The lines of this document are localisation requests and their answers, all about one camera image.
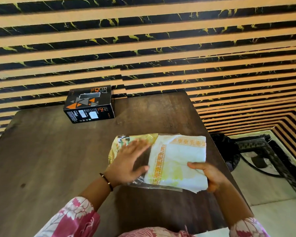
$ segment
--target bracelet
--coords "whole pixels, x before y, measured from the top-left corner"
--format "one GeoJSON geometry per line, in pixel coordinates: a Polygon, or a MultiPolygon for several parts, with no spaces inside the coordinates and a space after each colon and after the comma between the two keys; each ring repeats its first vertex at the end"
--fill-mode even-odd
{"type": "Polygon", "coordinates": [[[103,179],[105,179],[105,181],[108,183],[110,189],[111,189],[111,192],[113,191],[113,186],[111,185],[111,183],[109,182],[109,180],[102,174],[102,173],[99,173],[99,175],[101,175],[103,177],[103,179]]]}

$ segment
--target box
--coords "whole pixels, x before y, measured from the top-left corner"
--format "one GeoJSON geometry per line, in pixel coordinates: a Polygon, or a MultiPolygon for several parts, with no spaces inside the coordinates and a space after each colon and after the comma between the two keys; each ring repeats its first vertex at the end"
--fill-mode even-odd
{"type": "Polygon", "coordinates": [[[63,111],[72,123],[114,118],[111,86],[69,90],[63,111]]]}

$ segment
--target wall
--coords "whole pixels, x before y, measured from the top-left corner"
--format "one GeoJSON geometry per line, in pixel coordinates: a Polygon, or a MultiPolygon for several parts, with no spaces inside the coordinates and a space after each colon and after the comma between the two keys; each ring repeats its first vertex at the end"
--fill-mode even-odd
{"type": "Polygon", "coordinates": [[[0,0],[0,135],[103,84],[186,91],[209,132],[272,129],[296,157],[296,0],[0,0]]]}

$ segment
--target wooden table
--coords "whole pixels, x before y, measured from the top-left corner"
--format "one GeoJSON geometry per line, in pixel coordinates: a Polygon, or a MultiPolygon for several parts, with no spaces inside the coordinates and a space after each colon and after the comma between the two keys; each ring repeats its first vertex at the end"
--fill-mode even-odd
{"type": "MultiPolygon", "coordinates": [[[[115,119],[72,124],[62,106],[23,110],[0,138],[0,237],[32,237],[108,165],[116,135],[204,135],[207,161],[236,185],[185,92],[115,100],[115,119]]],[[[137,228],[192,234],[226,227],[212,194],[117,187],[95,236],[137,228]]]]}

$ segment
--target hand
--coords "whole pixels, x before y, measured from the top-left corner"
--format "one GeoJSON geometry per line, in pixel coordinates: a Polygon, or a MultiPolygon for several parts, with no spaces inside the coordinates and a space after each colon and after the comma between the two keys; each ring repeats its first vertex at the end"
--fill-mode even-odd
{"type": "Polygon", "coordinates": [[[208,179],[208,192],[215,192],[221,186],[228,184],[229,180],[216,167],[209,163],[188,162],[187,166],[192,169],[203,170],[208,179]]]}
{"type": "Polygon", "coordinates": [[[131,182],[148,171],[149,166],[139,167],[135,171],[133,167],[136,159],[149,146],[150,144],[145,140],[134,140],[127,146],[122,146],[114,161],[103,173],[113,187],[131,182]]]}

